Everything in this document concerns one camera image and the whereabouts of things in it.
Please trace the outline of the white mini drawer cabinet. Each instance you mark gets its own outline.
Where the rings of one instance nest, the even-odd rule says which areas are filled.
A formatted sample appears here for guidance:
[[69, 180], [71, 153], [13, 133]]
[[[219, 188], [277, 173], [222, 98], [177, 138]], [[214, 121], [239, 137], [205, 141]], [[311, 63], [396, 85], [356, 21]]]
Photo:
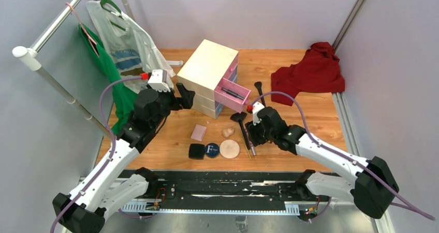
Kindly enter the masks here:
[[186, 61], [177, 78], [194, 91], [192, 109], [216, 119], [223, 105], [215, 99], [215, 88], [225, 78], [236, 76], [239, 51], [204, 39]]

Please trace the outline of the black mascara tube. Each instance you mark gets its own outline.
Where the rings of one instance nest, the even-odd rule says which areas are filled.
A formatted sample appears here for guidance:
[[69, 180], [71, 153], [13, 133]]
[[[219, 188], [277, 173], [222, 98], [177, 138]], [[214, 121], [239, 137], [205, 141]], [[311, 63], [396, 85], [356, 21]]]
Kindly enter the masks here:
[[226, 88], [221, 88], [221, 90], [223, 92], [225, 92], [226, 94], [229, 94], [230, 96], [233, 96], [233, 97], [238, 98], [240, 100], [244, 100], [243, 96], [239, 95], [238, 93], [236, 93], [236, 92], [234, 92], [232, 90], [229, 90], [229, 89], [226, 89]]

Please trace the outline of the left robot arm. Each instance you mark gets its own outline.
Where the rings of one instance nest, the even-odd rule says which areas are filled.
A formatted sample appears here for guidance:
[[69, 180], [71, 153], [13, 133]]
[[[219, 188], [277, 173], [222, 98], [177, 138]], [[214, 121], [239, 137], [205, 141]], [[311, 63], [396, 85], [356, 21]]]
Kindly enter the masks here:
[[127, 122], [112, 136], [110, 150], [92, 172], [67, 195], [59, 193], [52, 204], [55, 224], [70, 232], [100, 232], [106, 220], [136, 197], [153, 198], [159, 192], [158, 176], [144, 167], [115, 188], [110, 186], [146, 146], [171, 111], [191, 109], [195, 92], [182, 83], [168, 92], [148, 88], [140, 91]]

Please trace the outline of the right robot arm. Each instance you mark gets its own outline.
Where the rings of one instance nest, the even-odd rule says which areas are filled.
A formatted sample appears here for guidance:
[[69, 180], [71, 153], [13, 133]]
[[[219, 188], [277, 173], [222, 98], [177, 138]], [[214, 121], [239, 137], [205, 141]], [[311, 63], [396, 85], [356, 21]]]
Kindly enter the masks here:
[[312, 159], [335, 174], [307, 169], [295, 181], [295, 193], [302, 200], [327, 196], [353, 203], [361, 212], [380, 219], [399, 187], [386, 163], [380, 157], [367, 159], [349, 154], [308, 133], [299, 125], [287, 125], [272, 107], [261, 103], [249, 105], [253, 119], [245, 127], [250, 141], [258, 146], [274, 143], [279, 149]]

